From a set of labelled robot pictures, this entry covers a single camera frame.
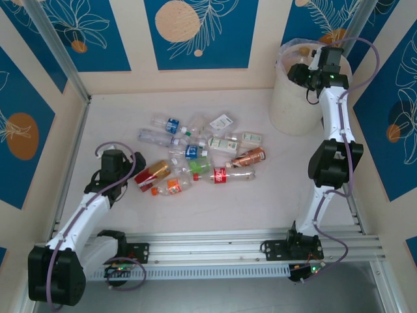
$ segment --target orange circle pattern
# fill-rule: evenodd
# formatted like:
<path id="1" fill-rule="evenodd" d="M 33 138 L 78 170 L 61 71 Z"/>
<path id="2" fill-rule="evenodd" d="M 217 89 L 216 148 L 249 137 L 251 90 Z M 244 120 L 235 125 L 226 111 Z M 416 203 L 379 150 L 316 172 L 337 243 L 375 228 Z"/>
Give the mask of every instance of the orange circle pattern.
<path id="1" fill-rule="evenodd" d="M 36 121 L 29 114 L 15 113 L 9 117 L 8 122 L 20 128 L 31 127 L 26 133 L 30 138 L 19 134 L 7 136 L 7 145 L 10 152 L 20 160 L 31 160 L 35 156 L 39 144 L 39 130 Z"/>

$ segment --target white wall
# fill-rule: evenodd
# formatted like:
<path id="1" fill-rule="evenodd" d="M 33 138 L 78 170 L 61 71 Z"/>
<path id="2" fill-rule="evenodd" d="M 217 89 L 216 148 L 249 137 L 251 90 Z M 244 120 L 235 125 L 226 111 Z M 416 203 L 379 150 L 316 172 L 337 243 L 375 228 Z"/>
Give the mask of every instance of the white wall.
<path id="1" fill-rule="evenodd" d="M 1 9 L 0 29 L 0 46 L 55 112 L 23 209 L 0 201 L 0 246 L 7 248 L 0 273 L 0 312 L 8 312 L 27 275 L 28 253 L 49 231 L 83 104 L 70 84 L 63 95 L 59 92 Z"/>
<path id="2" fill-rule="evenodd" d="M 375 41 L 381 55 L 381 66 L 416 21 L 416 12 L 417 1 L 400 0 Z M 375 56 L 370 51 L 356 71 L 354 82 L 364 81 L 374 68 Z M 364 89 L 350 96 L 351 104 L 359 99 Z M 386 257 L 400 282 L 401 291 L 410 306 L 410 311 L 417 312 L 417 268 L 405 244 L 406 239 L 417 235 L 417 189 L 389 202 L 353 113 L 351 126 L 356 142 L 365 146 L 365 152 L 355 171 L 354 180 L 361 211 L 365 215 L 371 233 L 380 236 Z"/>
<path id="3" fill-rule="evenodd" d="M 249 69 L 158 71 L 143 1 L 111 0 L 131 72 L 80 76 L 90 94 L 272 88 L 274 64 L 293 0 L 259 0 Z"/>

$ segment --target metal bracket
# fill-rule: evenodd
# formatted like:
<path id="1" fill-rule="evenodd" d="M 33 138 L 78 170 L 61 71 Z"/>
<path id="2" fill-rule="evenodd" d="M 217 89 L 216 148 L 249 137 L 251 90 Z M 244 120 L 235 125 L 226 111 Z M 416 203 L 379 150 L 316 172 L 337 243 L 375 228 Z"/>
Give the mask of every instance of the metal bracket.
<path id="1" fill-rule="evenodd" d="M 265 245 L 265 250 L 262 252 L 265 253 L 267 261 L 307 260 L 310 253 L 317 259 L 324 258 L 320 240 L 310 251 L 305 249 L 294 251 L 294 248 L 289 247 L 287 240 L 267 240 L 261 245 L 261 248 L 263 245 Z"/>

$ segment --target white floor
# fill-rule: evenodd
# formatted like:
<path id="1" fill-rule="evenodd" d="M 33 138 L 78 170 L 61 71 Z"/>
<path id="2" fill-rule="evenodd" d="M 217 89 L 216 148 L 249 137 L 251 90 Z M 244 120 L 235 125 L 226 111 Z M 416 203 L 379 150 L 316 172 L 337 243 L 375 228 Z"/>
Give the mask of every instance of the white floor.
<path id="1" fill-rule="evenodd" d="M 225 185 L 204 181 L 172 197 L 142 193 L 129 182 L 124 198 L 96 230 L 128 233 L 263 230 L 289 228 L 303 208 L 310 180 L 308 161 L 323 140 L 321 125 L 302 137 L 278 132 L 268 118 L 272 90 L 199 91 L 97 95 L 93 97 L 76 167 L 65 203 L 61 227 L 76 210 L 85 185 L 100 168 L 95 148 L 109 140 L 122 141 L 139 151 L 147 164 L 167 159 L 167 148 L 136 140 L 137 130 L 150 127 L 154 112 L 166 112 L 188 123 L 195 112 L 215 116 L 228 110 L 238 118 L 237 131 L 265 135 L 266 160 L 256 164 L 256 179 Z M 215 158 L 217 166 L 224 158 Z M 351 225 L 351 212 L 343 198 L 335 196 L 323 225 Z"/>

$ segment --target plastic bottle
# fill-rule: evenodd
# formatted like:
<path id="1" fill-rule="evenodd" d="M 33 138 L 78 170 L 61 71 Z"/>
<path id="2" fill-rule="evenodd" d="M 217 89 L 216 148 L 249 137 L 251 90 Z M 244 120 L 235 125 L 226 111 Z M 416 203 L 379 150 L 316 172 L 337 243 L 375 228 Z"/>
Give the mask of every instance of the plastic bottle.
<path id="1" fill-rule="evenodd" d="M 240 156 L 238 156 L 230 162 L 226 162 L 226 167 L 241 168 L 243 166 L 249 166 L 252 164 L 259 163 L 260 161 L 264 161 L 265 158 L 266 154 L 264 149 L 258 147 L 241 154 Z"/>
<path id="2" fill-rule="evenodd" d="M 207 139 L 205 137 L 190 137 L 191 134 L 187 132 L 183 137 L 180 139 L 180 144 L 183 145 L 184 143 L 186 145 L 196 145 L 200 148 L 204 148 L 207 145 Z"/>
<path id="3" fill-rule="evenodd" d="M 169 156 L 171 158 L 185 158 L 186 160 L 206 157 L 207 153 L 207 150 L 199 148 L 196 145 L 173 145 L 169 150 Z"/>
<path id="4" fill-rule="evenodd" d="M 213 137 L 220 138 L 237 127 L 236 118 L 229 112 L 220 114 L 215 120 L 206 125 L 205 131 L 213 134 Z"/>
<path id="5" fill-rule="evenodd" d="M 215 155 L 225 155 L 235 158 L 238 149 L 238 143 L 229 140 L 210 138 L 208 140 L 208 149 Z"/>
<path id="6" fill-rule="evenodd" d="M 187 145 L 197 145 L 204 148 L 207 144 L 207 139 L 211 134 L 205 131 L 205 126 L 209 123 L 209 120 L 202 114 L 195 115 L 190 126 L 187 127 L 187 132 L 181 138 Z"/>
<path id="7" fill-rule="evenodd" d="M 171 147 L 172 145 L 179 145 L 181 143 L 180 139 L 174 138 L 172 134 L 157 132 L 146 128 L 139 129 L 137 140 L 154 143 L 155 145 L 161 145 L 163 147 Z"/>
<path id="8" fill-rule="evenodd" d="M 214 168 L 206 174 L 194 174 L 194 181 L 205 180 L 212 184 L 224 184 L 231 181 L 250 181 L 255 179 L 255 169 L 252 166 L 245 168 Z"/>
<path id="9" fill-rule="evenodd" d="M 176 160 L 161 160 L 137 174 L 134 178 L 135 182 L 140 190 L 145 192 L 167 177 L 176 165 Z"/>
<path id="10" fill-rule="evenodd" d="M 185 126 L 181 126 L 179 120 L 173 119 L 165 114 L 155 114 L 151 119 L 151 125 L 155 127 L 159 127 L 165 129 L 167 132 L 171 134 L 176 134 L 179 130 L 182 134 L 187 132 L 187 128 Z"/>
<path id="11" fill-rule="evenodd" d="M 190 178 L 187 175 L 182 174 L 176 178 L 163 181 L 160 187 L 154 187 L 151 191 L 153 196 L 172 196 L 173 194 L 188 190 L 190 187 Z"/>
<path id="12" fill-rule="evenodd" d="M 253 149 L 258 148 L 262 144 L 262 135 L 251 132 L 243 132 L 240 134 L 227 133 L 224 138 L 234 142 L 240 142 L 241 148 Z"/>

